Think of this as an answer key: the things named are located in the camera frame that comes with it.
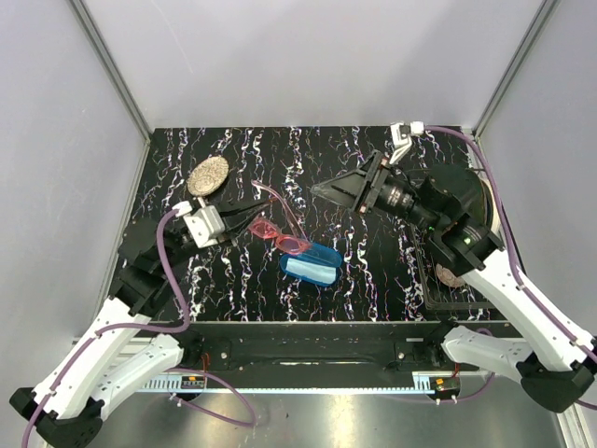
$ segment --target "white bracket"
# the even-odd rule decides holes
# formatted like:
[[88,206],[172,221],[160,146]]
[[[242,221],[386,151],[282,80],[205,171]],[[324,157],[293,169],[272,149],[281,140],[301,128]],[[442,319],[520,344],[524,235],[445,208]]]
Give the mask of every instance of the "white bracket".
[[403,128],[407,124],[403,121],[393,123],[390,125],[390,134],[392,135],[392,143],[394,145],[394,152],[390,158],[390,165],[396,165],[404,156],[407,155],[412,147],[412,136],[423,135],[424,125],[422,121],[413,121],[408,133],[404,132]]
[[519,383],[516,364],[533,353],[527,342],[512,342],[485,336],[464,326],[452,329],[441,345],[454,362],[479,366]]
[[183,219],[197,247],[217,245],[217,236],[226,229],[213,205],[200,208],[194,215],[184,215]]
[[50,393],[49,388],[56,375],[62,371],[75,351],[89,338],[96,338],[62,378],[61,384],[56,389],[56,394],[49,399],[44,411],[47,413],[54,411],[58,414],[57,418],[59,419],[73,418],[83,411],[91,390],[98,384],[99,379],[108,370],[118,353],[139,330],[115,329],[104,333],[101,338],[97,338],[95,332],[110,324],[146,324],[151,320],[146,315],[131,316],[129,315],[130,310],[119,299],[108,299],[104,302],[100,313],[68,356],[53,373],[35,387],[35,402],[39,403]]
[[95,400],[103,400],[102,420],[154,376],[177,366],[183,349],[170,335],[160,334],[142,351],[111,372],[91,392]]
[[[485,269],[465,273],[462,278],[487,297],[531,345],[537,358],[550,371],[570,371],[574,361],[586,355],[531,302],[510,271],[506,250],[495,250],[483,263]],[[524,285],[578,338],[578,343],[592,347],[592,336],[562,313],[522,272]],[[477,361],[471,364],[482,366]]]

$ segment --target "cable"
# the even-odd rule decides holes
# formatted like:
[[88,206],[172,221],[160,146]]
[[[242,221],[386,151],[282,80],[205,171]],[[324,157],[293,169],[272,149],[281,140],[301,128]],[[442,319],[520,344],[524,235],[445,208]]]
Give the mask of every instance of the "cable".
[[447,133],[449,135],[458,137],[461,140],[463,140],[464,142],[466,142],[470,146],[470,148],[473,150],[473,152],[475,153],[475,156],[477,157],[477,159],[479,159],[483,169],[485,170],[487,178],[489,179],[489,182],[492,186],[493,197],[495,199],[495,203],[497,204],[497,213],[498,213],[500,220],[502,222],[502,225],[504,227],[504,235],[506,236],[507,257],[508,257],[508,261],[510,264],[510,271],[512,271],[512,275],[514,276],[516,283],[524,291],[524,293],[531,300],[531,302],[549,319],[549,321],[551,321],[551,323],[553,325],[555,325],[557,327],[557,329],[559,331],[561,331],[570,340],[570,342],[572,344],[574,344],[578,348],[580,348],[580,350],[585,355],[587,355],[587,357],[589,357],[593,362],[595,362],[597,364],[597,355],[595,355],[592,352],[592,350],[589,349],[588,347],[578,344],[577,336],[572,331],[570,331],[562,322],[560,322],[560,320],[549,310],[549,308],[545,304],[543,304],[541,302],[541,300],[539,300],[536,297],[536,295],[533,293],[533,291],[531,291],[528,287],[526,287],[526,285],[524,285],[524,280],[522,280],[521,274],[519,272],[518,261],[516,259],[516,246],[514,245],[512,229],[510,229],[510,226],[507,222],[506,213],[504,212],[504,206],[502,203],[502,199],[500,197],[499,191],[497,190],[497,184],[495,182],[495,178],[493,177],[492,170],[489,167],[489,163],[485,160],[485,157],[481,153],[480,148],[477,146],[477,144],[473,140],[468,138],[466,135],[464,135],[463,133],[460,133],[458,131],[455,131],[453,129],[450,129],[450,128],[444,128],[441,126],[425,126],[425,130],[429,131],[431,133],[432,132]]
[[35,427],[35,422],[39,415],[42,413],[44,407],[48,403],[50,397],[56,394],[56,388],[60,385],[62,379],[66,375],[67,372],[75,365],[76,361],[81,357],[83,352],[87,350],[87,348],[95,341],[96,339],[102,337],[102,334],[106,333],[107,331],[112,331],[115,329],[145,329],[147,331],[154,331],[154,332],[161,332],[166,334],[174,334],[174,333],[181,333],[188,329],[190,326],[190,311],[187,305],[187,301],[185,300],[185,296],[183,295],[178,282],[176,281],[176,277],[174,276],[172,266],[168,261],[168,254],[166,253],[166,246],[164,243],[164,229],[166,224],[173,219],[178,210],[173,209],[170,212],[166,213],[160,220],[158,224],[158,229],[156,231],[156,241],[158,245],[158,253],[160,255],[160,262],[163,267],[164,273],[166,274],[166,278],[170,283],[170,286],[174,292],[174,297],[178,303],[178,306],[182,310],[183,314],[183,322],[178,327],[161,327],[157,325],[146,325],[146,324],[133,324],[133,323],[121,323],[121,324],[112,324],[102,327],[95,331],[96,337],[91,337],[83,344],[79,346],[79,348],[74,352],[74,354],[70,357],[70,359],[64,364],[64,367],[54,379],[54,382],[49,387],[50,393],[48,393],[44,398],[41,399],[37,407],[35,408],[25,431],[23,432],[22,439],[21,439],[21,448],[27,448],[29,445],[29,439],[31,438],[31,433],[33,432],[33,428]]
[[582,406],[583,408],[591,409],[592,411],[597,411],[596,404],[587,403],[586,401],[583,401],[582,399],[578,399],[576,401],[576,404],[579,406]]
[[[480,173],[480,172],[484,172],[485,169],[484,168],[468,168],[470,171],[474,171],[476,173]],[[409,170],[406,170],[405,173],[415,173],[415,172],[423,172],[423,173],[428,173],[431,171],[431,168],[411,168]]]
[[234,418],[226,417],[225,415],[222,415],[220,413],[215,413],[213,411],[210,411],[209,409],[202,408],[201,406],[198,406],[197,404],[190,403],[188,401],[184,401],[183,399],[178,399],[177,404],[179,406],[180,405],[187,406],[188,408],[194,409],[195,411],[199,411],[200,413],[206,413],[207,415],[218,418],[224,422],[231,423],[233,425],[237,425],[239,427],[255,427],[257,425],[257,413],[255,412],[255,408],[251,405],[251,403],[249,403],[249,401],[243,396],[243,394],[241,394],[232,385],[228,384],[226,381],[221,379],[219,376],[215,376],[213,373],[210,373],[209,371],[194,371],[192,369],[174,368],[174,369],[169,369],[168,371],[183,371],[186,373],[193,373],[193,374],[205,377],[206,380],[207,380],[207,378],[209,378],[211,380],[216,381],[217,383],[220,383],[226,389],[228,389],[230,392],[232,392],[232,394],[234,394],[243,403],[244,407],[251,414],[251,421],[243,422],[241,420],[236,420]]
[[485,382],[485,384],[474,394],[470,394],[467,395],[466,397],[462,397],[461,399],[458,399],[458,401],[470,401],[472,399],[477,399],[479,398],[481,395],[483,395],[485,392],[487,392],[488,387],[490,386],[490,384],[493,382],[493,380],[495,379],[495,373],[491,373],[489,375],[489,378],[487,378],[487,381]]
[[486,328],[480,328],[476,330],[477,333],[484,334],[485,336],[493,336],[493,334]]
[[454,363],[454,373],[451,375],[452,378],[456,378],[460,373],[460,363]]
[[[203,371],[207,371],[209,366],[209,355],[204,353],[201,355],[201,360],[203,361]],[[207,377],[203,375],[203,391],[207,388]]]

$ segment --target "black marble surface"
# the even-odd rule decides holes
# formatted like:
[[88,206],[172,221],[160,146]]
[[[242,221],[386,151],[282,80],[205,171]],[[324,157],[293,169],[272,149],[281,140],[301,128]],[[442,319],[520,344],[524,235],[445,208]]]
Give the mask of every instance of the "black marble surface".
[[[284,276],[281,253],[271,242],[249,232],[238,247],[213,247],[177,272],[192,298],[191,312],[200,321],[341,321],[425,320],[446,317],[486,319],[495,313],[468,288],[443,289],[434,281],[433,261],[425,254],[419,266],[412,230],[382,214],[367,219],[314,198],[309,187],[354,169],[373,149],[390,154],[387,127],[192,128],[155,131],[137,191],[132,218],[159,219],[176,203],[189,199],[186,179],[201,161],[224,156],[230,164],[227,185],[209,202],[259,198],[256,179],[277,189],[295,211],[309,238],[336,248],[343,256],[340,278],[332,287],[317,287]],[[468,165],[465,147],[455,138],[427,134],[401,163],[405,171],[434,163]],[[289,232],[282,207],[266,217]],[[438,311],[424,306],[426,293],[444,304],[469,303],[471,310]],[[159,320],[178,317],[174,305]]]

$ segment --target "gray wall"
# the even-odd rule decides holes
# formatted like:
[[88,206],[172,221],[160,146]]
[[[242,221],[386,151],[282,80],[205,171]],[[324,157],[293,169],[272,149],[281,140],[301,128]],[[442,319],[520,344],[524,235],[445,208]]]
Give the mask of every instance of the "gray wall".
[[481,137],[530,277],[593,334],[596,24],[596,2],[562,2]]
[[473,126],[541,0],[85,0],[150,125]]
[[64,0],[0,11],[0,446],[90,323],[143,140]]

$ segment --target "pink glasses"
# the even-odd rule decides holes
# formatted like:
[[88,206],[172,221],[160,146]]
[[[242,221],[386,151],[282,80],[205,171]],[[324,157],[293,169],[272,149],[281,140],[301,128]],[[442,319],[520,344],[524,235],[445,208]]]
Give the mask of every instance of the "pink glasses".
[[280,194],[278,194],[278,192],[274,189],[266,187],[265,185],[257,182],[256,180],[252,181],[251,184],[253,184],[253,186],[257,187],[258,189],[266,190],[269,194],[271,194],[282,204],[282,207],[286,215],[286,219],[288,221],[288,224],[290,225],[290,230],[293,234],[283,234],[278,226],[269,222],[264,217],[256,217],[255,220],[249,226],[249,231],[253,233],[256,237],[261,238],[263,240],[270,240],[275,238],[276,247],[290,255],[302,254],[309,247],[311,247],[311,243],[307,240],[307,235],[305,235],[305,232],[300,227],[297,218],[294,216],[292,210],[290,209],[286,201],[282,198],[282,196],[280,196]]

